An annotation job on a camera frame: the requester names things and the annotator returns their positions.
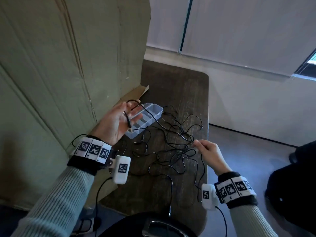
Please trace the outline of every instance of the ribbed sleeve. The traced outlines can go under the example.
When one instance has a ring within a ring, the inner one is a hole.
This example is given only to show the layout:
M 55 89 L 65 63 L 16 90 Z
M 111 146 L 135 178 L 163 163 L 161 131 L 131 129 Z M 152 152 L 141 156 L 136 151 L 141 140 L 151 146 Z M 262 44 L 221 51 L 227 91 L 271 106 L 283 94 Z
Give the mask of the ribbed sleeve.
M 67 167 L 29 214 L 19 221 L 11 236 L 69 237 L 93 180 L 93 175 L 74 167 Z
M 255 205 L 243 205 L 229 210 L 238 237 L 277 237 Z

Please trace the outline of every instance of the white plastic box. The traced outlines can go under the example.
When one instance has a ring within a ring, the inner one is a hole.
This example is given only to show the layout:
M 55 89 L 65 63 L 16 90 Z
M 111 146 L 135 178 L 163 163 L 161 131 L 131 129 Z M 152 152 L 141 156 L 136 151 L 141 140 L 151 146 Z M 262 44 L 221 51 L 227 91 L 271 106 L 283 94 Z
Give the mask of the white plastic box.
M 163 108 L 160 107 L 157 104 L 153 104 L 153 103 L 144 103 L 143 107 L 149 111 L 155 118 L 156 120 L 158 120 L 161 117 Z M 155 122 L 154 118 L 144 109 L 142 111 L 140 111 L 138 114 L 142 113 L 143 117 L 140 118 L 140 120 L 138 120 L 133 126 L 133 130 L 135 129 L 140 129 L 140 128 L 146 128 L 147 126 L 151 125 L 152 123 Z M 141 133 L 142 131 L 144 131 L 144 129 L 140 129 L 140 130 L 135 130 L 133 132 L 129 132 L 126 131 L 125 135 L 130 138 L 130 139 L 134 139 L 139 133 Z

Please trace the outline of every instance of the gray floor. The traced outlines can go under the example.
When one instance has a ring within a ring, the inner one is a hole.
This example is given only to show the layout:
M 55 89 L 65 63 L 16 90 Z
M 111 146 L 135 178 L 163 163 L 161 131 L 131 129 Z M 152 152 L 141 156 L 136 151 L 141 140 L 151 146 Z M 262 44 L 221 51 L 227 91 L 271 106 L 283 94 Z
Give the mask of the gray floor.
M 217 143 L 229 166 L 248 179 L 256 191 L 259 209 L 280 237 L 314 236 L 280 217 L 264 198 L 270 174 L 290 164 L 288 155 L 294 148 L 214 126 L 209 126 L 209 141 Z M 210 167 L 208 171 L 208 183 L 217 182 Z M 220 204 L 220 208 L 226 217 L 227 236 L 237 236 L 227 206 Z M 225 225 L 219 211 L 208 211 L 207 224 L 200 236 L 225 236 Z

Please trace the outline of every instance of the person's left hand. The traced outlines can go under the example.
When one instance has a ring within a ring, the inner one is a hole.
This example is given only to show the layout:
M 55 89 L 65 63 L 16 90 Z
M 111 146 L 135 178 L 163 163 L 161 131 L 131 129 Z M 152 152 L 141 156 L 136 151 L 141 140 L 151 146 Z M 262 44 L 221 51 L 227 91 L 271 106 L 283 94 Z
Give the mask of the person's left hand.
M 127 119 L 123 112 L 126 111 L 128 117 L 131 118 L 140 110 L 142 110 L 142 107 L 139 106 L 131 111 L 131 109 L 137 105 L 138 103 L 136 103 L 135 101 L 131 101 L 128 103 L 121 102 L 117 104 L 108 113 L 105 114 L 100 122 L 89 133 L 89 135 L 98 137 L 107 144 L 113 146 L 128 130 Z M 139 114 L 131 119 L 131 125 L 136 123 L 140 118 L 142 118 L 142 116 L 142 114 Z

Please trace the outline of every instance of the table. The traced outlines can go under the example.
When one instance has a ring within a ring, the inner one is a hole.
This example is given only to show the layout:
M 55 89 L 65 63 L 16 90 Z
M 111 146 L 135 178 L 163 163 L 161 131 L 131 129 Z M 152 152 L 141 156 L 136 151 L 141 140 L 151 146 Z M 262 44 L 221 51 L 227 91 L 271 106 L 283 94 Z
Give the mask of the table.
M 199 126 L 194 126 L 189 133 L 195 139 L 208 139 L 208 75 L 198 71 L 144 60 L 141 85 L 149 85 L 149 90 L 141 98 L 142 103 L 152 102 L 160 106 L 172 105 L 179 112 L 178 119 L 180 121 L 183 121 L 191 113 L 197 115 L 203 122 L 203 129 L 200 130 Z M 173 123 L 171 116 L 163 115 L 163 118 Z M 196 123 L 199 123 L 199 120 L 191 116 L 183 125 L 184 129 Z M 148 143 L 148 153 L 166 149 L 167 146 L 164 142 L 162 131 L 152 129 L 153 136 Z M 146 157 L 132 156 L 132 150 L 143 152 L 144 145 L 134 145 L 133 140 L 126 136 L 124 136 L 124 140 L 127 141 L 127 149 L 124 155 L 131 156 L 129 172 L 147 172 L 148 166 L 156 159 L 156 156 L 154 154 Z M 183 143 L 181 137 L 176 135 L 169 135 L 168 140 L 170 142 Z M 170 157 L 170 153 L 160 155 L 161 160 L 169 160 Z M 192 158 L 198 161 L 198 182 L 203 173 L 203 164 L 199 154 Z M 177 174 L 171 167 L 160 165 L 152 166 L 151 172 L 153 174 L 165 173 L 172 178 L 171 217 L 185 224 L 196 235 L 200 235 L 206 223 L 206 210 L 197 201 L 198 189 L 194 185 L 197 165 L 194 161 L 187 159 L 184 159 L 184 163 L 186 171 L 183 175 Z M 174 167 L 179 171 L 183 171 L 181 161 L 177 162 Z M 202 183 L 207 183 L 206 165 L 205 168 L 205 174 L 200 186 Z M 171 181 L 166 176 L 152 177 L 145 175 L 136 177 L 129 175 L 125 185 L 119 185 L 115 191 L 102 199 L 100 203 L 126 215 L 134 215 L 146 211 L 168 214 L 170 200 Z

